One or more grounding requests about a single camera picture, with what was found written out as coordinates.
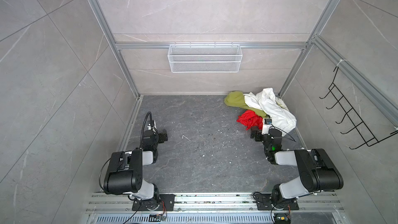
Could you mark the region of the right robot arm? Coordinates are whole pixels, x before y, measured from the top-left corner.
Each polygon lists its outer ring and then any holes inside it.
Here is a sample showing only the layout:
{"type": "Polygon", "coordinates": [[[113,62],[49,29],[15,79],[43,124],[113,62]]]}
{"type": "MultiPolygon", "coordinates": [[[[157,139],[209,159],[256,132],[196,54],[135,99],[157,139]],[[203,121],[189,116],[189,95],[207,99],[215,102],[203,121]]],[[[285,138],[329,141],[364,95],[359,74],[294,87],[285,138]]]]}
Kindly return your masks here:
{"type": "Polygon", "coordinates": [[[282,209],[297,198],[343,188],[343,177],[324,149],[283,150],[281,130],[271,128],[268,134],[262,134],[258,127],[252,127],[250,131],[250,137],[263,144],[268,162],[298,169],[298,177],[275,185],[271,194],[255,192],[256,201],[282,209]]]}

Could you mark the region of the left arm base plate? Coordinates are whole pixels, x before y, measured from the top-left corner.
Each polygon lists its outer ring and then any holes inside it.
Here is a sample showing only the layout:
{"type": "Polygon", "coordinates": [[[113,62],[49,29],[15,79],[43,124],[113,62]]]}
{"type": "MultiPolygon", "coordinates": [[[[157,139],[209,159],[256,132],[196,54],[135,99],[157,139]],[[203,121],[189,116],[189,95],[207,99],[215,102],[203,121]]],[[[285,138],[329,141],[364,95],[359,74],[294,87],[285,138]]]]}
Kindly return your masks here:
{"type": "Polygon", "coordinates": [[[172,211],[175,205],[174,194],[160,194],[150,200],[138,200],[137,198],[133,201],[132,211],[172,211]]]}

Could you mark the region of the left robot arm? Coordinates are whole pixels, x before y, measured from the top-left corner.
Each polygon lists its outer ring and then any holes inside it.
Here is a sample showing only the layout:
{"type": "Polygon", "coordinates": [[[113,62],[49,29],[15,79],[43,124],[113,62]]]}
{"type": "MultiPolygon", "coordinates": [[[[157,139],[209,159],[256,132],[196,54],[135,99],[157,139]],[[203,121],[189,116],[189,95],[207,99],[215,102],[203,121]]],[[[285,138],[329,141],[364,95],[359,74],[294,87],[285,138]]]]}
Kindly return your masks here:
{"type": "Polygon", "coordinates": [[[129,195],[141,201],[158,204],[160,194],[155,184],[143,178],[143,167],[155,164],[158,159],[158,145],[168,140],[166,130],[143,132],[140,147],[132,151],[114,152],[100,185],[109,195],[129,195]]]}

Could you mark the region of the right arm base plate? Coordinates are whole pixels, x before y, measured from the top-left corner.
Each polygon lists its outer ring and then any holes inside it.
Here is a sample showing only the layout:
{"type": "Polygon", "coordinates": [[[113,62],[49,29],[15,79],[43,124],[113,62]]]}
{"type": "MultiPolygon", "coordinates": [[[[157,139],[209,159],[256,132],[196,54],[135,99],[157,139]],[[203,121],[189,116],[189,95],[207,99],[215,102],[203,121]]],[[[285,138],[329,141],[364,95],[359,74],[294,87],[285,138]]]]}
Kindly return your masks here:
{"type": "Polygon", "coordinates": [[[252,195],[256,202],[257,209],[259,211],[271,211],[271,210],[299,210],[296,199],[284,199],[282,197],[274,197],[272,194],[263,194],[260,192],[254,192],[252,195]]]}

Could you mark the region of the red cloth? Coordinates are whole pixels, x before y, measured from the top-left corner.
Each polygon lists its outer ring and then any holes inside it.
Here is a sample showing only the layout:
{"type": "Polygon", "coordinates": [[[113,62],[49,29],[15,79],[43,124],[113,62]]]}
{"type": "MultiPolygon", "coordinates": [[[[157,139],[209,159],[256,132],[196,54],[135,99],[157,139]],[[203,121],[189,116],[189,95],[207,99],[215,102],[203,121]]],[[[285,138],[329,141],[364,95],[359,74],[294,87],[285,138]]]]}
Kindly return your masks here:
{"type": "Polygon", "coordinates": [[[259,130],[263,129],[263,118],[252,110],[246,110],[242,115],[238,116],[236,121],[244,125],[246,130],[253,127],[258,128],[259,130]]]}

